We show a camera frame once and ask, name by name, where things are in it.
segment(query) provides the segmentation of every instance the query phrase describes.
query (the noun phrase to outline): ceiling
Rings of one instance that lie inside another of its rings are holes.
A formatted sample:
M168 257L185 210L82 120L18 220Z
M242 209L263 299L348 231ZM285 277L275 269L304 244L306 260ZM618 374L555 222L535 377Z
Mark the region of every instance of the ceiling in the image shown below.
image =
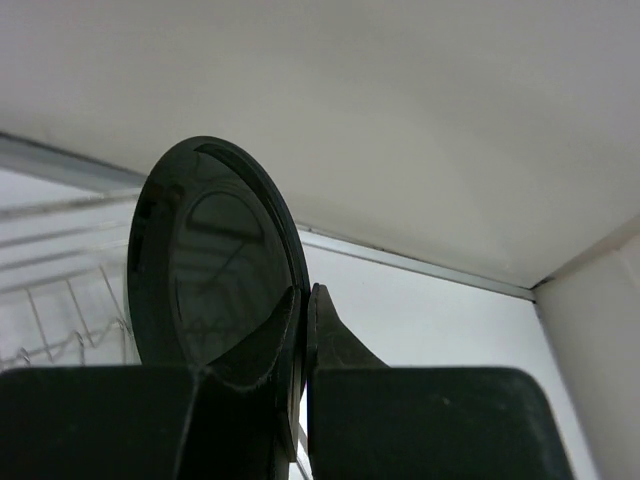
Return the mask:
M192 135L296 220L530 287L640 212L640 4L4 0L0 129L141 172Z

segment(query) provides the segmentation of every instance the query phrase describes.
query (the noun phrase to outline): dark round plate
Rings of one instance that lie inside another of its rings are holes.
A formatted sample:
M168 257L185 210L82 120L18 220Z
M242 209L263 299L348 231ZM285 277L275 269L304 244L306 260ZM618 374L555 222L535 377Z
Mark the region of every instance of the dark round plate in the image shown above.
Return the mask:
M291 288L308 297L304 254L262 167L212 137L169 150L142 189L129 239L129 315L142 362L208 365Z

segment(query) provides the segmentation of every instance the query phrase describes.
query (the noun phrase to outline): white dish rack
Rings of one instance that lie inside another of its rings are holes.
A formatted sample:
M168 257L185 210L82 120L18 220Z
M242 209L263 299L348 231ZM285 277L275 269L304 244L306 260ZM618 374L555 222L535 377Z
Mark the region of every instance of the white dish rack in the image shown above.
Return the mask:
M0 210L0 370L139 363L123 287L138 193Z

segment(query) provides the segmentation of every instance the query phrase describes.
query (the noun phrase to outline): gray metal strip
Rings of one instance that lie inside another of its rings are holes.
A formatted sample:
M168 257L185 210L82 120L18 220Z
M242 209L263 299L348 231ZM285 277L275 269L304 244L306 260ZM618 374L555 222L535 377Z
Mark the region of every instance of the gray metal strip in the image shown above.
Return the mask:
M340 253L349 257L360 258L370 262L388 265L394 268L401 268L410 272L420 273L429 277L440 278L470 287L477 287L490 292L502 293L511 297L522 298L533 301L534 293L523 287L502 283L488 278L472 275L470 273L459 272L451 268L441 267L432 263L403 257L394 253L376 250L375 248L357 245L346 240L331 238L312 231L310 227L298 225L298 233L303 245L320 248L330 252Z
M0 132L0 167L96 192L139 188L146 178L141 173L114 167L99 160L2 132ZM310 247L525 300L533 301L535 298L533 292L526 288L340 240L319 234L313 228L304 225L298 225L298 231L302 243Z

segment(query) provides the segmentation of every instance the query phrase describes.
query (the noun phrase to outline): wall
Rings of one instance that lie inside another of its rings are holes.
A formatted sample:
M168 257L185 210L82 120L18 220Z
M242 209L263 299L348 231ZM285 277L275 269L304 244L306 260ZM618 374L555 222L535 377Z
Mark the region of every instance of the wall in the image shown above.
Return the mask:
M604 478L640 478L640 235L536 291Z
M576 478L598 478L530 302L316 248L305 254L311 280L328 285L344 323L390 365L505 365L530 373L551 402Z

